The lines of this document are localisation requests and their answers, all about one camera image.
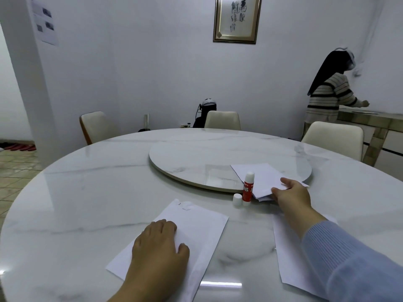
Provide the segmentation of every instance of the white marble tabletop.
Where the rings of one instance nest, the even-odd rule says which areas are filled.
[[[178,182],[150,165],[151,146],[195,129],[117,137],[71,153],[35,177],[12,205],[0,237],[9,302],[106,301],[122,284],[105,266],[175,198],[229,216],[194,301],[319,301],[281,283],[268,203]],[[242,136],[259,136],[239,132]],[[312,204],[362,242],[403,264],[403,183],[361,162],[276,138],[312,165]]]
[[[243,190],[233,164],[268,163],[287,178],[305,181],[312,173],[308,160],[277,139],[237,130],[196,130],[154,144],[149,157],[155,167],[176,180],[221,192]]]

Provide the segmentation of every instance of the framed calligraphy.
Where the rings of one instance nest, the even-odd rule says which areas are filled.
[[[214,42],[256,44],[262,0],[216,0]]]

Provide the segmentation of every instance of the chair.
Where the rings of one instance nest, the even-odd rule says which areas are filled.
[[[117,128],[102,111],[83,114],[80,125],[88,145],[119,136]]]
[[[241,130],[239,115],[234,111],[209,111],[204,128]]]
[[[364,131],[357,126],[318,121],[309,127],[301,142],[361,161]]]

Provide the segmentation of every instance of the red slipper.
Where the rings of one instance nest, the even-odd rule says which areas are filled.
[[[26,150],[30,149],[31,147],[33,147],[32,144],[25,145],[23,148],[20,149],[20,151],[26,151]]]
[[[12,149],[10,149],[11,151],[17,151],[21,148],[23,148],[25,146],[25,144],[18,144],[17,146],[14,146]]]
[[[17,146],[17,145],[18,145],[17,143],[14,143],[13,145],[7,146],[4,149],[12,149],[14,146]]]

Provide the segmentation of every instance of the hand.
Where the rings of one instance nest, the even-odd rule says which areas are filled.
[[[310,227],[327,219],[312,208],[311,197],[306,187],[295,180],[287,178],[280,180],[288,189],[279,190],[273,187],[275,201],[283,210],[290,227],[302,238]]]
[[[178,289],[186,274],[190,252],[182,243],[176,253],[176,229],[173,222],[165,219],[144,229],[134,242],[126,279],[109,302],[161,302]]]

